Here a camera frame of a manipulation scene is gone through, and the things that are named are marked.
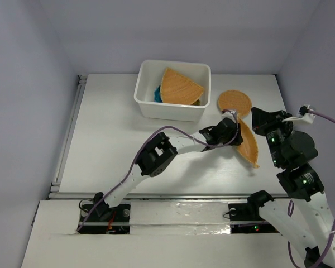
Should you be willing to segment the orange leaf-shaped woven tray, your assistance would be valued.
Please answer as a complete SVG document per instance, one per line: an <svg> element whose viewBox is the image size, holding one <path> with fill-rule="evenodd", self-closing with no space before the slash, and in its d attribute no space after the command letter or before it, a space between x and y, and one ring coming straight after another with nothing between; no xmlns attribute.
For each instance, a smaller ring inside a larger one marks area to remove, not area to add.
<svg viewBox="0 0 335 268"><path fill-rule="evenodd" d="M249 162L254 169L258 169L259 148L254 134L241 116L237 116L241 128L243 142L237 146L238 153Z"/></svg>

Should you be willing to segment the green-trimmed square bamboo tray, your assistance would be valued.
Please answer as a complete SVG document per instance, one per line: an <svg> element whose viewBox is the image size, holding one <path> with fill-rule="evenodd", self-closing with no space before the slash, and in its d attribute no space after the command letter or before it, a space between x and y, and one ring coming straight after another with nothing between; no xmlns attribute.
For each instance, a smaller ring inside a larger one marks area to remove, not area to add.
<svg viewBox="0 0 335 268"><path fill-rule="evenodd" d="M196 100L192 105L193 106L200 106L200 100L199 99Z"/></svg>

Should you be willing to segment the orange teardrop woven tray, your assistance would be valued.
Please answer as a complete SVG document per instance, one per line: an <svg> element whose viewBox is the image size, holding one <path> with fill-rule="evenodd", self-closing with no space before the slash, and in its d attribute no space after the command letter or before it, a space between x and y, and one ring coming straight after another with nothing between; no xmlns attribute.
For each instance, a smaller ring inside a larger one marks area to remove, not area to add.
<svg viewBox="0 0 335 268"><path fill-rule="evenodd" d="M163 103L192 105L204 94L205 89L187 76L166 68L160 84Z"/></svg>

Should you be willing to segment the blue polka dot plate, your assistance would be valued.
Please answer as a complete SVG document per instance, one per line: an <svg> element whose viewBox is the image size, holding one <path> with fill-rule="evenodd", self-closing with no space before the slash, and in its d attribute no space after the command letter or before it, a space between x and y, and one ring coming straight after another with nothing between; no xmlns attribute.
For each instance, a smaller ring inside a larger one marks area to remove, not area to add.
<svg viewBox="0 0 335 268"><path fill-rule="evenodd" d="M154 91L154 102L156 103L162 103L160 89L161 89L161 86L159 85Z"/></svg>

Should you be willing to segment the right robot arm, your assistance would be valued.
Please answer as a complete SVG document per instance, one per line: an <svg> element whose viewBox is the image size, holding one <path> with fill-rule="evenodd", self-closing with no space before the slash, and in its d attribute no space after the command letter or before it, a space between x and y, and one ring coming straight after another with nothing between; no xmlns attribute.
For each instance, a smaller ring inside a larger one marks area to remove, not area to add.
<svg viewBox="0 0 335 268"><path fill-rule="evenodd" d="M335 267L335 214L327 202L323 183L309 162L318 156L310 135L293 129L294 123L313 123L316 112L302 106L299 117L286 111L266 112L253 107L252 129L267 140L279 183L308 225L301 228L264 190L252 194L246 204L250 218L262 218L274 226L295 248L305 267Z"/></svg>

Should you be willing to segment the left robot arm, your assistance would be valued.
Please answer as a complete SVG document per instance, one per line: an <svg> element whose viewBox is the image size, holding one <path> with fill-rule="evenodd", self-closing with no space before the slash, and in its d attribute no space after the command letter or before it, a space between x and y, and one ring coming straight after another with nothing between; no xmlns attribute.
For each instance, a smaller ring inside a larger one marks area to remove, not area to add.
<svg viewBox="0 0 335 268"><path fill-rule="evenodd" d="M217 125L192 135L176 127L162 127L139 149L125 177L107 193L95 194L88 215L93 213L101 221L109 219L113 209L120 205L128 193L145 179L163 173L178 155L242 143L241 125L237 119L224 118Z"/></svg>

